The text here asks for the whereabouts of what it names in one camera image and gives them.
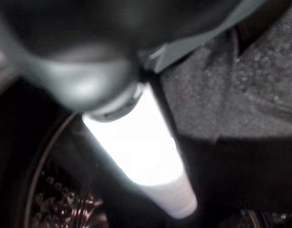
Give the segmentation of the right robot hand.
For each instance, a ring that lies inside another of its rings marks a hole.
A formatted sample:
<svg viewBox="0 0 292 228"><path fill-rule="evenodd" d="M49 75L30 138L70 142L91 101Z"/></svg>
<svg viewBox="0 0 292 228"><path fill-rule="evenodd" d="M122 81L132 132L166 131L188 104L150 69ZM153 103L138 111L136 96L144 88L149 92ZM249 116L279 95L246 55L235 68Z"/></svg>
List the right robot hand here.
<svg viewBox="0 0 292 228"><path fill-rule="evenodd" d="M0 48L30 82L82 113L106 154L175 219L197 199L141 69L159 73L261 0L0 0Z"/></svg>

